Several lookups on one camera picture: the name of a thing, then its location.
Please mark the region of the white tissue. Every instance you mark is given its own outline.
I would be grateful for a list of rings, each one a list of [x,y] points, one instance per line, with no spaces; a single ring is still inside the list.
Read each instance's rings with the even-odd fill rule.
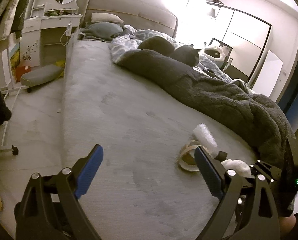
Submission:
[[[250,167],[242,160],[227,159],[221,162],[226,170],[234,170],[241,177],[253,178]]]

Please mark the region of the dark grey fluffy blanket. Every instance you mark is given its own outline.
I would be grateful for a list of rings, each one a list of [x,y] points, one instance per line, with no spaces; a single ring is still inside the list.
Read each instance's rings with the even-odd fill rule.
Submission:
[[[179,102],[213,118],[239,135],[258,159],[280,169],[291,163],[295,139],[280,107],[262,94],[212,78],[153,50],[130,50],[117,61],[156,83]]]

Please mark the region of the tape roll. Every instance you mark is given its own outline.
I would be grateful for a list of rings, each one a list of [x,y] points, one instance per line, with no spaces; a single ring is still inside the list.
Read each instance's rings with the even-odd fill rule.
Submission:
[[[198,141],[191,140],[182,147],[177,159],[177,164],[179,168],[181,168],[186,172],[199,171],[199,168],[197,167],[195,157],[194,157],[195,150],[199,146],[200,146],[200,143]]]

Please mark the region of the grey cushioned stool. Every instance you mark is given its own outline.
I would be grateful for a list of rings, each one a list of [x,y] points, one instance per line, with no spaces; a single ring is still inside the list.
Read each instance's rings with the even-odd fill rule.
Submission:
[[[50,64],[33,70],[31,72],[25,73],[20,77],[20,83],[28,87],[28,92],[31,92],[32,87],[40,86],[45,83],[56,80],[63,73],[64,68]]]

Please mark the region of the orange box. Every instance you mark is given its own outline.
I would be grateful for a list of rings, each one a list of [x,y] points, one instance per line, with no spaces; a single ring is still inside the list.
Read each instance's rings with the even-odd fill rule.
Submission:
[[[21,76],[28,73],[28,72],[30,72],[30,71],[31,71],[30,66],[18,66],[16,68],[16,82],[19,82]]]

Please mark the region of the white cat bed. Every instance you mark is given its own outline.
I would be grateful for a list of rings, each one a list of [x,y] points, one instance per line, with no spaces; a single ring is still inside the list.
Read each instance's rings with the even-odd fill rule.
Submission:
[[[217,46],[206,46],[203,48],[202,54],[216,64],[224,64],[226,59],[223,49]]]

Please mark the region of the mirrored sliding wardrobe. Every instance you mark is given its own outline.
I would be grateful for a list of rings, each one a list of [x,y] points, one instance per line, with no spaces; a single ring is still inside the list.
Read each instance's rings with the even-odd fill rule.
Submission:
[[[215,11],[213,38],[232,48],[229,75],[249,82],[263,59],[272,25],[248,12],[207,1]]]

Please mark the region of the grey cat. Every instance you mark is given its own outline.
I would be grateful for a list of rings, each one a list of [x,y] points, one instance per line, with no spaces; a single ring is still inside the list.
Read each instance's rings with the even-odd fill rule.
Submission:
[[[153,50],[161,55],[168,56],[174,60],[187,64],[190,67],[195,67],[199,64],[199,52],[201,49],[195,49],[193,44],[182,45],[175,48],[167,39],[154,36],[139,44],[138,49]]]

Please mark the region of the white dressing table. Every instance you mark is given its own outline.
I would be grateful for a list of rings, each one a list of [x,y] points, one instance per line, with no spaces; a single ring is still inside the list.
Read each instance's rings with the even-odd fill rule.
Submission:
[[[72,23],[73,33],[81,18],[75,1],[60,4],[56,0],[33,0],[20,38],[20,64],[43,67],[65,59],[70,39],[65,35],[67,25]]]

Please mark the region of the white power strip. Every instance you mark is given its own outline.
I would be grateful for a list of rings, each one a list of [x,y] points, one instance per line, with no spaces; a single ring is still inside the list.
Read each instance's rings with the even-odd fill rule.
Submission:
[[[72,23],[69,22],[68,25],[67,25],[67,28],[66,28],[66,32],[65,32],[66,37],[70,37],[71,32],[72,32]]]

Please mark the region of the grey-green pillow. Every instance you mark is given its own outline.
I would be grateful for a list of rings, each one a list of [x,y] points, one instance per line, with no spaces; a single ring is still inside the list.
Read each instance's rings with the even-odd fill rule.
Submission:
[[[123,28],[115,23],[110,22],[98,22],[92,23],[85,28],[81,28],[78,38],[81,40],[104,40],[111,41],[124,30]]]

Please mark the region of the blue white patterned duvet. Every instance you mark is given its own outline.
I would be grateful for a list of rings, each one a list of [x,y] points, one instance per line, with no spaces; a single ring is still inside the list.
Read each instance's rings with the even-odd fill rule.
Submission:
[[[117,63],[128,51],[148,49],[158,52],[163,56],[178,60],[194,70],[210,77],[233,83],[248,94],[255,92],[248,88],[240,79],[232,79],[216,66],[210,59],[203,55],[193,45],[181,45],[174,38],[155,30],[137,30],[130,25],[123,25],[123,32],[113,36],[109,46],[112,61]]]

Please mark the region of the beige pillow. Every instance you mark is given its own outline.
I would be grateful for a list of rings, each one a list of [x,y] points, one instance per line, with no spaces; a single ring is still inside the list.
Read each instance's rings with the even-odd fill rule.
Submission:
[[[110,22],[115,24],[123,24],[123,20],[114,14],[94,12],[91,16],[92,23]]]

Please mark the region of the grey upholstered headboard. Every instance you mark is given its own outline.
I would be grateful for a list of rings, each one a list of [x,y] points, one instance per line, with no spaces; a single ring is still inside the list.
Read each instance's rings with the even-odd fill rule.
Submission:
[[[78,13],[83,15],[80,26],[91,22],[92,13],[109,13],[120,17],[135,29],[152,29],[176,37],[178,18],[166,8],[141,0],[80,0]]]

